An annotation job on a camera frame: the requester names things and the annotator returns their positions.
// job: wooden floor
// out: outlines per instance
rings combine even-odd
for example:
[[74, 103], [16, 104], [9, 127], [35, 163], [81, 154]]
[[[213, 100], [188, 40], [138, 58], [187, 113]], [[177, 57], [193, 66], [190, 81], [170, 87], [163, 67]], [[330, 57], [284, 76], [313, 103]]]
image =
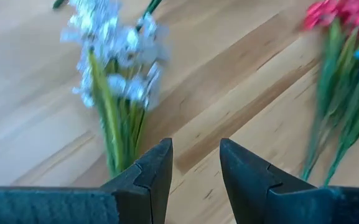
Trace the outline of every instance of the wooden floor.
[[[99, 186], [108, 178], [95, 111], [71, 89], [80, 49], [59, 43], [73, 9], [0, 0], [0, 185]], [[174, 140], [167, 223], [234, 223], [218, 143], [231, 138], [297, 175], [319, 72], [320, 35], [299, 22], [313, 0], [163, 0], [172, 60], [143, 149]], [[124, 1], [125, 21], [147, 0]], [[319, 185], [333, 150], [318, 161]], [[359, 141], [332, 184], [359, 186]]]

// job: flower bouquet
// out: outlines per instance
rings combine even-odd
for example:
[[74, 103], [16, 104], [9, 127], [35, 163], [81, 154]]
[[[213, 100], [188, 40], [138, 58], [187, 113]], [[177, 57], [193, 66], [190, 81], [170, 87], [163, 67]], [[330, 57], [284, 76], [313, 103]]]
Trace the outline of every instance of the flower bouquet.
[[325, 143], [340, 131], [327, 185], [346, 151], [359, 137], [359, 0], [324, 0], [311, 5], [306, 29], [323, 28], [322, 71], [317, 83], [315, 118], [301, 178], [307, 180]]
[[120, 24], [117, 2], [69, 2], [77, 14], [62, 32], [62, 41], [82, 45], [77, 65], [82, 82], [73, 91], [81, 94], [86, 107], [98, 110], [111, 177], [138, 158], [147, 112], [158, 104], [166, 30], [151, 14], [160, 1], [152, 0], [134, 27]]

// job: floor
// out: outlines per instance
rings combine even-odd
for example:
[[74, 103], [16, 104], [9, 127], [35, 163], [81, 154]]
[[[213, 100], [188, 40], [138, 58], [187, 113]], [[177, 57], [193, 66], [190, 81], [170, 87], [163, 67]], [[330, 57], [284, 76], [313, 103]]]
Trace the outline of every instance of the floor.
[[[314, 113], [321, 39], [299, 23], [314, 0], [163, 0], [172, 60], [143, 149], [174, 140], [167, 223], [234, 223], [218, 143], [231, 138], [297, 175]], [[79, 47], [59, 42], [73, 10], [0, 0], [0, 185], [99, 186], [108, 178], [95, 111], [71, 89]], [[125, 0], [124, 21], [147, 0]], [[333, 155], [312, 173], [319, 185]], [[359, 141], [332, 184], [359, 186]]]

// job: wood grain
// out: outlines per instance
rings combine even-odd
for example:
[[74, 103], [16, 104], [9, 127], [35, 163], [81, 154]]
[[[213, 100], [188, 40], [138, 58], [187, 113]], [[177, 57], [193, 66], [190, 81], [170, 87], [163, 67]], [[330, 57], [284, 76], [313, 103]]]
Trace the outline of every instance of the wood grain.
[[[142, 149], [174, 140], [167, 223], [235, 223], [218, 143], [231, 138], [298, 175], [314, 114], [318, 32], [299, 23], [313, 0], [163, 0], [172, 58]], [[108, 180], [96, 111], [73, 95], [80, 48], [59, 42], [73, 9], [0, 0], [0, 185], [96, 187]], [[125, 0], [123, 20], [148, 0]], [[312, 172], [319, 185], [330, 142]], [[332, 184], [359, 186], [359, 140]]]

